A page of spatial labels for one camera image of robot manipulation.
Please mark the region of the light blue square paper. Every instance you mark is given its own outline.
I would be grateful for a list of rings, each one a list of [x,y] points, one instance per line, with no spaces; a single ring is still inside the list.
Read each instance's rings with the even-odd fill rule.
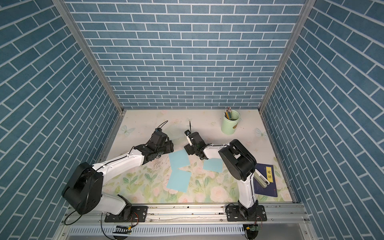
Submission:
[[[189,155],[186,150],[180,150],[169,154],[172,170],[180,169],[190,165]]]

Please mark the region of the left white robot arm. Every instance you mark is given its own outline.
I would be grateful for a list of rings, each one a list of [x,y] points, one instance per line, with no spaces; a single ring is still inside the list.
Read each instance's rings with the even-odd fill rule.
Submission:
[[[112,178],[173,151],[173,142],[157,128],[146,144],[135,146],[128,153],[94,165],[79,164],[64,187],[62,197],[79,215],[97,211],[127,221],[132,204],[121,195],[104,193],[103,186]]]

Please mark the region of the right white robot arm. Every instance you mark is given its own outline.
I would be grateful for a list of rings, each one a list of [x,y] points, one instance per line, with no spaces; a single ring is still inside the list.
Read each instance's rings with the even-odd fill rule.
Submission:
[[[228,144],[206,144],[199,133],[185,131],[188,144],[184,146],[188,155],[196,155],[201,160],[221,159],[229,173],[238,181],[239,207],[242,218],[247,221],[257,220],[258,200],[255,192],[254,181],[262,188],[270,182],[256,169],[257,161],[246,147],[237,139]]]

